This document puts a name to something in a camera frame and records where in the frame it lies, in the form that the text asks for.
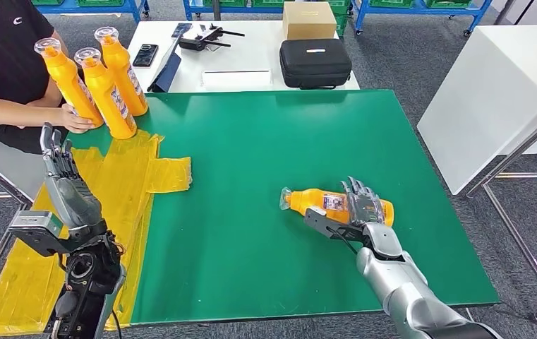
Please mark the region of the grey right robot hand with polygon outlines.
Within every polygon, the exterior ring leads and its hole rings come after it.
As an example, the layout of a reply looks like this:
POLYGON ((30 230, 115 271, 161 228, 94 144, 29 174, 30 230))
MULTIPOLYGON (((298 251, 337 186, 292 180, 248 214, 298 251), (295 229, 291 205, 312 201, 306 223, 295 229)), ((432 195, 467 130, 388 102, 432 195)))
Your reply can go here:
POLYGON ((351 176, 340 183, 347 197, 350 225, 361 226, 368 222, 385 224, 380 198, 370 187, 351 176))

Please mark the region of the person's right hand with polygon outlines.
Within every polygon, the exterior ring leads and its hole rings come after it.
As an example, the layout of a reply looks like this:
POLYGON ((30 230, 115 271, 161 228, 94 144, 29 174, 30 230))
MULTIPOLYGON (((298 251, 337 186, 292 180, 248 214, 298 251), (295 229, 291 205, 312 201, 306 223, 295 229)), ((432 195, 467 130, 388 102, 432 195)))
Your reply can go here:
POLYGON ((73 112, 73 107, 68 104, 62 104, 59 111, 58 126, 63 126, 73 133, 85 133, 95 128, 90 119, 79 117, 73 112))

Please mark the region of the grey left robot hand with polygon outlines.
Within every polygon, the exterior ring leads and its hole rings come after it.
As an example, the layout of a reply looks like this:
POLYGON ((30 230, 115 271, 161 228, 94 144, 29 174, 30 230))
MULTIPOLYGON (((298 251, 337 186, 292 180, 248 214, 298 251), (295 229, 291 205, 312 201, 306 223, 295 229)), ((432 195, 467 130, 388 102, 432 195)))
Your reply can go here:
POLYGON ((93 226, 102 221, 100 201, 80 175, 71 152, 72 142, 61 142, 61 132, 49 122, 40 134, 44 182, 61 221, 70 230, 93 226))

